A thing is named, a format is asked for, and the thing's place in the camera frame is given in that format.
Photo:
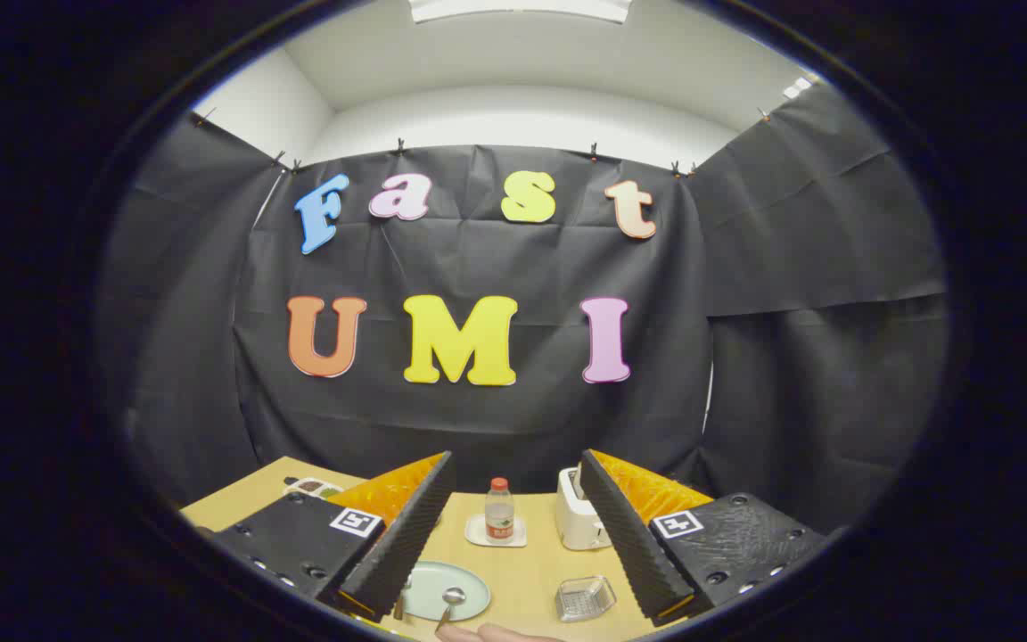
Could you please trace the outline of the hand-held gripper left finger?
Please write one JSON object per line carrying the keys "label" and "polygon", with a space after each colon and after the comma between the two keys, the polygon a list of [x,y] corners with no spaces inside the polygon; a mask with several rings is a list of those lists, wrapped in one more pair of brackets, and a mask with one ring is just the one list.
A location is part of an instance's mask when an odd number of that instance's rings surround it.
{"label": "hand-held gripper left finger", "polygon": [[322,498],[289,490],[210,540],[277,586],[378,622],[394,605],[456,482],[443,451]]}

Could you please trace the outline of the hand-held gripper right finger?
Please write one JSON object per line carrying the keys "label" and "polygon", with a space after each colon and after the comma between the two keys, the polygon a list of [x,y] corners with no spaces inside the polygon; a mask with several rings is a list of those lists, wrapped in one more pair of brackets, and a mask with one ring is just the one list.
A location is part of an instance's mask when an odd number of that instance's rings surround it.
{"label": "hand-held gripper right finger", "polygon": [[653,625],[698,616],[779,580],[825,536],[750,493],[711,498],[602,451],[579,484]]}

